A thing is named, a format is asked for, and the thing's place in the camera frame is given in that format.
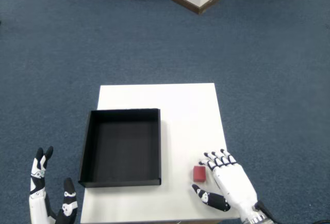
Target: robot finger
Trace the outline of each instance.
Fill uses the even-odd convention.
[[[42,156],[43,156],[43,149],[39,148],[37,150],[37,154],[36,154],[36,157],[35,157],[36,162],[34,161],[34,164],[33,164],[33,166],[35,168],[38,168],[39,170],[41,170],[40,160],[41,160]]]
[[[204,160],[200,161],[199,164],[208,166],[211,169],[211,171],[213,171],[217,167],[217,165],[214,162],[212,162],[208,159],[204,159]]]
[[[77,198],[72,180],[64,181],[64,200],[59,210],[55,224],[73,224],[77,216]]]
[[[218,157],[218,159],[225,165],[229,165],[230,162],[227,160],[226,156],[223,153],[218,153],[218,152],[212,152],[213,155]]]
[[[228,153],[228,151],[224,150],[224,149],[221,149],[220,150],[224,155],[225,157],[227,158],[227,160],[233,165],[233,164],[236,164],[236,160],[234,159],[234,157]]]
[[[212,161],[214,161],[214,163],[217,165],[217,166],[219,166],[219,167],[221,167],[221,166],[223,166],[224,164],[215,156],[215,155],[213,155],[213,154],[211,154],[211,153],[204,153],[204,155],[206,156],[206,157],[208,157],[210,160],[212,160]]]
[[[47,149],[47,152],[45,153],[45,155],[42,157],[42,158],[45,158],[45,161],[43,163],[43,167],[46,169],[47,167],[47,162],[48,160],[52,157],[52,154],[53,154],[53,150],[54,148],[52,146],[50,146],[48,149]]]
[[[223,196],[215,193],[208,193],[205,190],[200,189],[195,184],[192,185],[192,188],[195,190],[204,204],[224,212],[230,209],[230,205],[227,203]]]

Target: blue carpet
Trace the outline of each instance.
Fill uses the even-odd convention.
[[[46,183],[61,207],[100,85],[202,82],[273,214],[330,218],[329,0],[221,0],[200,16],[170,0],[0,0],[0,19],[1,223],[29,223],[39,146],[55,147]]]

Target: robot wrist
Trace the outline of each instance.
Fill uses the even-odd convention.
[[[274,222],[269,219],[265,214],[260,214],[252,219],[246,219],[243,224],[273,224]]]

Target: black tray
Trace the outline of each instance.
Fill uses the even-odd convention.
[[[79,183],[84,187],[160,185],[160,110],[93,110]]]

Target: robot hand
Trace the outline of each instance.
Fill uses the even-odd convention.
[[[201,200],[209,206],[222,211],[230,207],[235,208],[244,224],[272,223],[267,216],[254,208],[257,194],[242,166],[225,150],[221,152],[204,153],[207,157],[199,162],[206,165],[213,173],[213,177],[224,196],[208,193],[197,185],[192,185]]]
[[[47,162],[53,154],[53,147],[44,153],[39,148],[31,170],[31,190],[29,197],[32,224],[73,224],[77,215],[76,192],[70,178],[64,181],[64,201],[57,216],[51,209],[45,190]]]

